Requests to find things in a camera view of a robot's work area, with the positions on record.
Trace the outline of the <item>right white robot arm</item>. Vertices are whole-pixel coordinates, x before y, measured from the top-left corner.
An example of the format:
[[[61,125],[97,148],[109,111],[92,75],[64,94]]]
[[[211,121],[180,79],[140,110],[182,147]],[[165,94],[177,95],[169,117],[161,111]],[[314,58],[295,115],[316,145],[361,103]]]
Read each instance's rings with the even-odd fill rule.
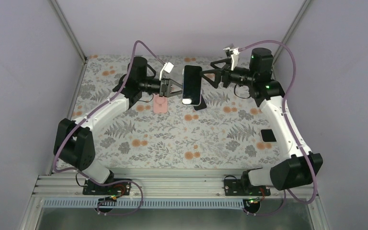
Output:
[[[270,185],[277,190],[288,190],[303,185],[318,184],[316,175],[323,164],[319,153],[313,153],[300,134],[288,109],[286,94],[281,84],[272,79],[273,55],[263,47],[254,48],[248,68],[237,66],[239,51],[225,49],[227,58],[211,62],[211,69],[200,72],[210,85],[228,87],[231,83],[246,86],[249,95],[266,116],[278,143],[283,159],[271,168],[246,171],[241,191],[254,194],[259,186]]]

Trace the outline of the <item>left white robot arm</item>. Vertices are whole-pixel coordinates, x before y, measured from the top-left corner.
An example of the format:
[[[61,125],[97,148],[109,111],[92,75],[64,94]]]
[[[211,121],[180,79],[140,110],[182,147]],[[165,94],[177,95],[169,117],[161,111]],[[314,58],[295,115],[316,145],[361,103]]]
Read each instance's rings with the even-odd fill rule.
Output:
[[[110,193],[114,188],[114,175],[95,159],[93,134],[129,110],[145,92],[165,98],[181,94],[181,91],[172,91],[173,85],[181,86],[179,83],[163,77],[173,67],[172,63],[167,62],[161,68],[159,77],[148,76],[148,70],[155,73],[148,61],[143,57],[132,58],[127,74],[102,103],[75,120],[64,118],[59,122],[54,144],[53,171],[60,172],[57,162],[62,160],[71,165],[70,170],[77,170],[95,183],[100,193]]]

